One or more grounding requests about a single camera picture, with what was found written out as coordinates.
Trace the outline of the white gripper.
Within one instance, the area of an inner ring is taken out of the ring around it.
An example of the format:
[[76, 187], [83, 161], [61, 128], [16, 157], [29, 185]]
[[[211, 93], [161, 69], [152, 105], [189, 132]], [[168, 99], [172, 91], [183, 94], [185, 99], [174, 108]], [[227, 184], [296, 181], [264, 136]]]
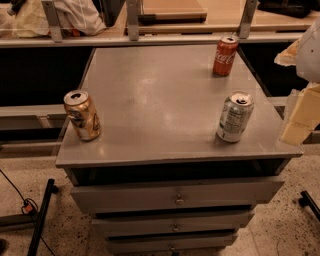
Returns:
[[297, 75], [310, 82], [302, 91], [293, 89], [288, 96], [280, 133], [282, 142], [299, 145], [320, 124], [320, 18], [300, 40], [278, 53], [274, 63], [296, 65]]

